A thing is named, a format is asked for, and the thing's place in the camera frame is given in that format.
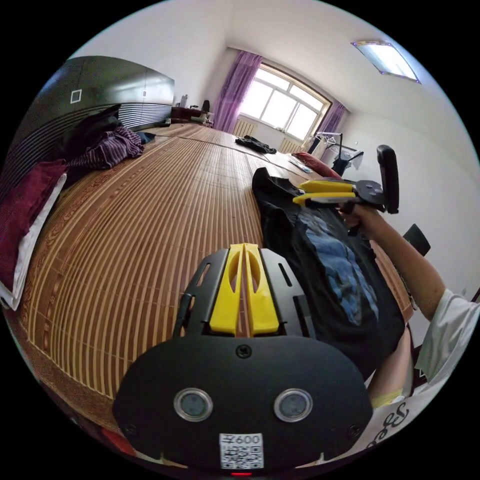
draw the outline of window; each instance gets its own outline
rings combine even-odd
[[[391,43],[358,41],[352,45],[360,50],[382,75],[394,75],[420,83],[410,65]]]
[[[262,65],[240,107],[240,114],[259,120],[303,142],[330,102],[283,72]]]

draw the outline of bottle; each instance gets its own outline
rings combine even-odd
[[[188,95],[183,95],[180,99],[180,108],[184,109],[187,107],[187,100],[189,99]]]

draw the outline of purple striped shirt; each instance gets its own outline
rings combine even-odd
[[[68,166],[107,170],[125,159],[139,157],[144,149],[139,135],[124,126],[119,126],[114,131],[103,133],[94,146],[68,162]]]

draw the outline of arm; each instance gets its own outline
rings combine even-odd
[[[343,217],[349,227],[361,222],[362,231],[388,255],[400,272],[418,308],[431,321],[446,286],[433,266],[410,245],[377,210],[356,205]]]
[[[376,370],[368,385],[368,396],[373,408],[382,407],[402,394],[410,366],[410,332],[408,328],[396,350]]]

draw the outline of hand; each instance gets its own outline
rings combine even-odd
[[[361,204],[356,204],[352,213],[343,213],[340,210],[340,215],[349,229],[361,224],[359,231],[373,240],[385,222],[378,210]]]

